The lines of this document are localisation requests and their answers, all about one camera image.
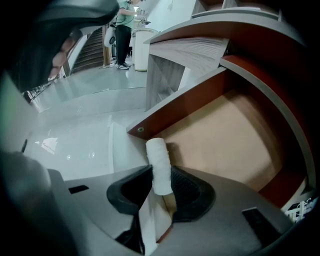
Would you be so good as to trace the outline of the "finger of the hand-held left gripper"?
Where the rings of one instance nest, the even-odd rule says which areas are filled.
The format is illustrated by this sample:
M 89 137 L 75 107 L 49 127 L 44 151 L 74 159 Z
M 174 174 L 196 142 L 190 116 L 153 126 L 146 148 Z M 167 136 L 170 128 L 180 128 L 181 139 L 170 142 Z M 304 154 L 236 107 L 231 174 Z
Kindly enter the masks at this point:
M 275 242 L 293 223 L 241 182 L 173 166 L 177 210 L 154 256 L 247 256 Z

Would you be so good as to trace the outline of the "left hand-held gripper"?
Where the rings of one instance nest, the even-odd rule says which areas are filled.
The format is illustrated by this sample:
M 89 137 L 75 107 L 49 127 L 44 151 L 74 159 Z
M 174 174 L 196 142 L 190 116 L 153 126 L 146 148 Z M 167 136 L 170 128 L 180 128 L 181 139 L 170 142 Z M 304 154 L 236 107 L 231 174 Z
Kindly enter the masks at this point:
M 26 156 L 37 112 L 0 77 L 0 256 L 144 255 L 152 167 L 63 180 Z

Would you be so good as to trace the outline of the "white towel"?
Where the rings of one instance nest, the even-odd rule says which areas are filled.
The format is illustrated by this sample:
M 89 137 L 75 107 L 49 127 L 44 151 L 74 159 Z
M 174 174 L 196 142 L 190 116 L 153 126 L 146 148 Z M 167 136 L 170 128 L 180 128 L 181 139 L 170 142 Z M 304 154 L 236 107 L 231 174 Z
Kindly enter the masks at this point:
M 163 138 L 153 138 L 146 142 L 146 152 L 152 165 L 152 188 L 156 195 L 173 193 L 171 188 L 171 162 Z

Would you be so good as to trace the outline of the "wooden desk drawer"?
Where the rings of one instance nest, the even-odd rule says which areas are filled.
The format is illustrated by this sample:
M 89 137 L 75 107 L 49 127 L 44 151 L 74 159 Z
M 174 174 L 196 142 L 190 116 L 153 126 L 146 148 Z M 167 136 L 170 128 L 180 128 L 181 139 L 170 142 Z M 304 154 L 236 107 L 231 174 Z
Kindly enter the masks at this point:
M 126 130 L 143 140 L 163 138 L 174 165 L 238 181 L 283 211 L 319 190 L 312 132 L 298 99 L 242 55 L 222 57 L 219 68 Z

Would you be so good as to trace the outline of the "grey wooden desk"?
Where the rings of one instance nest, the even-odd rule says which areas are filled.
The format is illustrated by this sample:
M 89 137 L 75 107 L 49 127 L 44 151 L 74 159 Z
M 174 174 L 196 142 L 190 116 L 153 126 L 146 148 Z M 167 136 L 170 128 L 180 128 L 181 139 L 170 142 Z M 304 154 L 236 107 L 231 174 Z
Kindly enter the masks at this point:
M 305 60 L 306 44 L 290 25 L 256 17 L 210 15 L 160 32 L 149 44 L 146 108 L 215 70 L 225 55 L 239 52 L 289 74 Z

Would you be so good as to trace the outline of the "dark wooden slatted door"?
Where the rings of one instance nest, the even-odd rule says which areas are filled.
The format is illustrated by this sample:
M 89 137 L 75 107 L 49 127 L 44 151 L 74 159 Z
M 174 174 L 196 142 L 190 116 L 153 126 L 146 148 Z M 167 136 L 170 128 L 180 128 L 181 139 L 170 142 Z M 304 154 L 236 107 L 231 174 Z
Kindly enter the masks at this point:
M 98 28 L 90 34 L 81 48 L 71 68 L 71 74 L 101 67 L 104 64 L 103 46 L 103 29 Z

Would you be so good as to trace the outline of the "grey wooden shelf hutch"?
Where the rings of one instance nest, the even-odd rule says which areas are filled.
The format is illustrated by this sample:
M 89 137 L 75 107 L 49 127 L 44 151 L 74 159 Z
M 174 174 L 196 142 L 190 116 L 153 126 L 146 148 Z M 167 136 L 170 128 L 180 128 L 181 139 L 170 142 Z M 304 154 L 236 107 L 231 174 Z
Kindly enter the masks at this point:
M 272 0 L 196 0 L 191 18 L 214 14 L 249 14 L 282 20 L 282 11 Z

